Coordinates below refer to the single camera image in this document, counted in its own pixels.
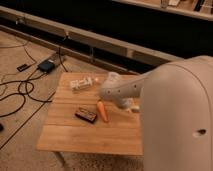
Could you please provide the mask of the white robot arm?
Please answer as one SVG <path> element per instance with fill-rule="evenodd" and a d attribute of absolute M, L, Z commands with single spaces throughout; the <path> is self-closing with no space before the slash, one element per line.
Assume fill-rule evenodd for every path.
<path fill-rule="evenodd" d="M 213 57 L 169 62 L 129 80 L 111 72 L 99 94 L 120 108 L 140 99 L 144 171 L 213 171 Z"/>

